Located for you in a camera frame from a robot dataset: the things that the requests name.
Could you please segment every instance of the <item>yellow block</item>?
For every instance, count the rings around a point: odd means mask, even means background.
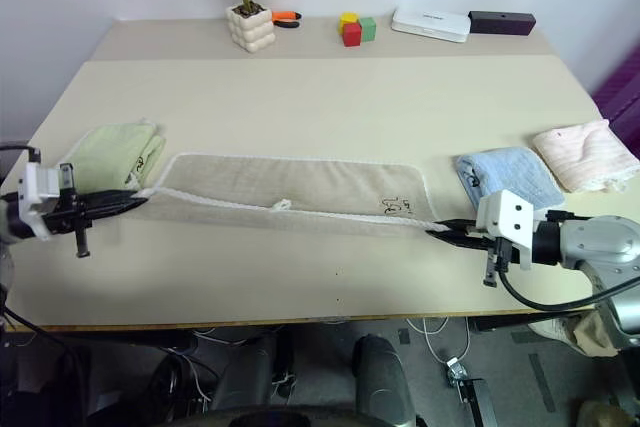
[[[340,27],[338,31],[342,34],[342,29],[344,28],[344,24],[353,24],[358,21],[358,14],[354,14],[353,12],[344,12],[340,16]]]

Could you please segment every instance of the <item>towel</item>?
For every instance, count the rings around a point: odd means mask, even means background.
[[[458,177],[477,209],[480,198],[510,190],[534,210],[558,207],[564,196],[542,160],[531,149],[510,147],[458,157]]]
[[[533,144],[569,192],[613,188],[640,171],[640,162],[609,128],[596,120],[537,135]]]
[[[146,121],[103,125],[82,137],[59,164],[73,165],[79,194],[139,190],[165,144],[157,130]]]
[[[435,224],[425,179],[400,164],[183,153],[131,218],[381,236]]]

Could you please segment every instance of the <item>toy block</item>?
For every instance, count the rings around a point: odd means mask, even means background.
[[[376,21],[373,17],[362,17],[358,23],[362,27],[362,42],[371,42],[376,38]]]
[[[338,31],[342,34],[344,32],[344,24],[355,24],[356,22],[358,22],[358,14],[345,12],[340,16],[340,27]]]
[[[345,47],[356,47],[360,45],[360,40],[362,38],[362,27],[360,24],[344,24],[343,32],[342,32],[342,41],[344,42]]]

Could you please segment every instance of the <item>white bubble pot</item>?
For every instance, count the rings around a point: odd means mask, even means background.
[[[226,14],[229,21],[231,38],[247,52],[257,52],[273,44],[276,34],[273,32],[271,10],[266,9],[251,17],[243,17],[233,11],[234,7],[227,7]]]

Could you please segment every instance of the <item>folded towel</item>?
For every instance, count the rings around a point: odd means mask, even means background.
[[[609,128],[596,120],[537,135],[533,145],[569,192],[622,190],[640,162]]]
[[[476,208],[481,197],[504,189],[531,202],[534,210],[564,203],[551,173],[531,149],[511,147],[463,155],[456,167]]]
[[[139,190],[165,144],[157,130],[145,121],[103,125],[80,139],[59,163],[73,165],[79,194]]]

